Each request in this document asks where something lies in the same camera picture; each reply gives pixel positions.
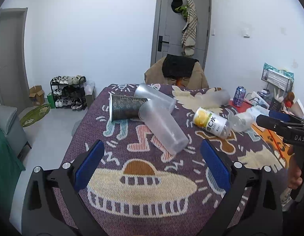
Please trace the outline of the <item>person's right hand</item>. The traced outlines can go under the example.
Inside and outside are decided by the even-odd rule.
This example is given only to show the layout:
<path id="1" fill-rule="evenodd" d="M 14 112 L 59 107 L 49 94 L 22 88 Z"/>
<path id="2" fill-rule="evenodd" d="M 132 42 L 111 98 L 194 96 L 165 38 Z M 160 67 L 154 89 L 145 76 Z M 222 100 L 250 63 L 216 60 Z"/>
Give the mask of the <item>person's right hand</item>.
<path id="1" fill-rule="evenodd" d="M 297 165 L 296 158 L 294 156 L 294 149 L 292 145 L 290 145 L 287 154 L 290 156 L 287 186 L 288 188 L 295 190 L 302 183 L 301 169 Z"/>

